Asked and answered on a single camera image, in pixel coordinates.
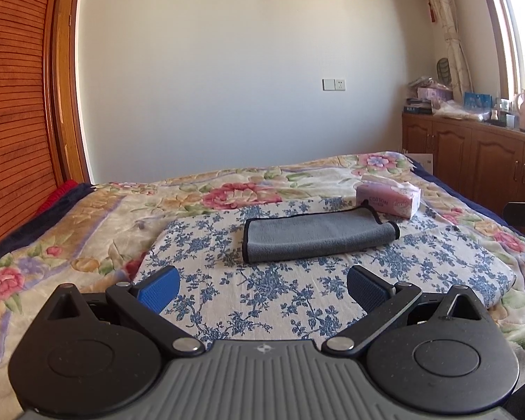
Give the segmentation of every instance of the red tassel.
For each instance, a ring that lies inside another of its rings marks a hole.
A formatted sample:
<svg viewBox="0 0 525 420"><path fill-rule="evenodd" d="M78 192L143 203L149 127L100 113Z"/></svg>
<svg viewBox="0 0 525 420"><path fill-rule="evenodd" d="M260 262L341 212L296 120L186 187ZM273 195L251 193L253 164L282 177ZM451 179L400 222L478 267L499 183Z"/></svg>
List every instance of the red tassel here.
<svg viewBox="0 0 525 420"><path fill-rule="evenodd" d="M430 0L428 0L428 6L430 6L430 16L432 17L432 23L435 23L435 12L434 12L434 9L432 8L432 4Z"/></svg>

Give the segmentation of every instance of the wall switch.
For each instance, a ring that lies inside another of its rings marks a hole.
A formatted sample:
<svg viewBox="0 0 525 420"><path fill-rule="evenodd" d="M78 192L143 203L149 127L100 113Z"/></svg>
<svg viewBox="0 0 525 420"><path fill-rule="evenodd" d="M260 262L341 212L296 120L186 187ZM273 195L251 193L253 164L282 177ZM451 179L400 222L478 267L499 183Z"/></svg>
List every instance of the wall switch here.
<svg viewBox="0 0 525 420"><path fill-rule="evenodd" d="M335 80L334 79L323 79L323 90L324 91L334 91Z"/></svg>
<svg viewBox="0 0 525 420"><path fill-rule="evenodd" d="M346 91L346 82L344 81L344 79L335 79L334 89L338 92Z"/></svg>

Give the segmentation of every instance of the pink box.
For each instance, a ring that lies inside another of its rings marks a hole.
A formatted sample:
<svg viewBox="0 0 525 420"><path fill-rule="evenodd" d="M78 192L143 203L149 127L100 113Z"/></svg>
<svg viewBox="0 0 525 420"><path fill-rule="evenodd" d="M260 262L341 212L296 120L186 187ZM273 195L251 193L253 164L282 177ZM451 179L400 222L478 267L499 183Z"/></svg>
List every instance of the pink box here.
<svg viewBox="0 0 525 420"><path fill-rule="evenodd" d="M442 100L448 101L453 99L453 92L449 90L440 90L438 88L418 88L419 99Z"/></svg>
<svg viewBox="0 0 525 420"><path fill-rule="evenodd" d="M365 181L356 187L356 205L367 200L379 213L410 219L420 207L420 188L410 183L398 186Z"/></svg>

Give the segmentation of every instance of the wooden wardrobe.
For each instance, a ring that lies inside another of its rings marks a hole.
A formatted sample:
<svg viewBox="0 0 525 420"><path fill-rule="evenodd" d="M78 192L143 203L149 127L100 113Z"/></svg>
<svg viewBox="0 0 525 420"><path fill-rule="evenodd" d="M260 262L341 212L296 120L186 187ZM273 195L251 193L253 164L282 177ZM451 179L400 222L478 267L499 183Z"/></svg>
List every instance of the wooden wardrobe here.
<svg viewBox="0 0 525 420"><path fill-rule="evenodd" d="M65 180L52 96L57 1L0 0L0 239Z"/></svg>

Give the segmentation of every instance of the curtain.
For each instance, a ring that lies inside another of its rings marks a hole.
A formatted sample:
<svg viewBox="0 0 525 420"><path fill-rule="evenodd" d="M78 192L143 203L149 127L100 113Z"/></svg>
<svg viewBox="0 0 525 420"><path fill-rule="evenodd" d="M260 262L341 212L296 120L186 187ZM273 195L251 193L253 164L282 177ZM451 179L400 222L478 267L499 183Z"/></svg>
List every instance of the curtain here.
<svg viewBox="0 0 525 420"><path fill-rule="evenodd" d="M430 0L430 3L443 27L454 99L462 102L465 92L471 91L471 79L469 66L461 48L461 40L457 31L455 3L454 0Z"/></svg>

